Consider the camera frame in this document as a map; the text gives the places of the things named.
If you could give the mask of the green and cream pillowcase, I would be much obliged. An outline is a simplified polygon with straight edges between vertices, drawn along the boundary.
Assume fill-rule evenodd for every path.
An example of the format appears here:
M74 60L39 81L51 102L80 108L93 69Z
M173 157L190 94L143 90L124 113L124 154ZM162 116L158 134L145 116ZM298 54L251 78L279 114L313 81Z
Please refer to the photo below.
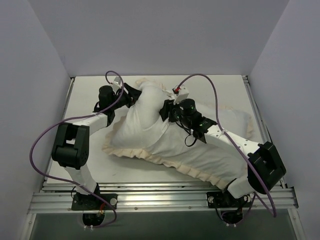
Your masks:
M135 82L142 93L127 114L113 124L102 150L108 155L143 159L224 189L248 175L247 163L215 145L194 138L159 111L168 99L163 84L145 78Z

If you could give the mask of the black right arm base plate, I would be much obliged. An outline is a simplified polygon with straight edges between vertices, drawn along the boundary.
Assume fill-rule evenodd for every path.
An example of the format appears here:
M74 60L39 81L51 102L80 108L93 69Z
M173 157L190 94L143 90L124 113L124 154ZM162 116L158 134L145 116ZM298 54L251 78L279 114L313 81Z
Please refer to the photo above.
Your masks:
M206 193L209 208L246 208L252 202L249 195L234 198L228 191L209 191Z

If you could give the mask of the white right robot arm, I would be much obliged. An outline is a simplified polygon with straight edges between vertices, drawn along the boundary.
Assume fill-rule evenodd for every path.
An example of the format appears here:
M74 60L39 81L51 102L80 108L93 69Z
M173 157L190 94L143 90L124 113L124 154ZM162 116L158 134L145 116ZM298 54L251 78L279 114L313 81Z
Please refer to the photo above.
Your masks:
M287 172L273 143L254 142L222 128L218 120L197 111L193 99L187 98L180 103L167 99L159 114L162 120L177 122L195 139L217 146L247 163L247 175L232 180L222 193L223 203L227 206L234 206L241 197L253 192L265 195Z

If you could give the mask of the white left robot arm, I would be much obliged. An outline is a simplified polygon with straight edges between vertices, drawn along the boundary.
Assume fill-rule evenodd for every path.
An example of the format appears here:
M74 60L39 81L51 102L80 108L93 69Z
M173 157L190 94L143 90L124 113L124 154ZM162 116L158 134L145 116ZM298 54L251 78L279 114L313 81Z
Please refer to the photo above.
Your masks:
M98 102L93 116L74 123L59 124L52 147L51 158L63 167L76 185L76 193L83 197L83 204L90 210L100 206L100 188L93 179L87 161L90 154L90 136L111 125L115 111L126 106L130 108L139 99L142 91L127 83L118 83L99 88Z

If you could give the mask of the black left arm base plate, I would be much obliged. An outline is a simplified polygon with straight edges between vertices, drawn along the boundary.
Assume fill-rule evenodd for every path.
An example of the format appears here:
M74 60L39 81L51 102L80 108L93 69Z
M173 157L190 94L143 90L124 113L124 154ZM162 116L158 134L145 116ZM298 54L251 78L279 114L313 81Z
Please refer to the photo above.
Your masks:
M117 208L118 195L115 193L102 193L99 196L114 209ZM76 193L73 195L71 209L73 211L111 210L111 207L92 195Z

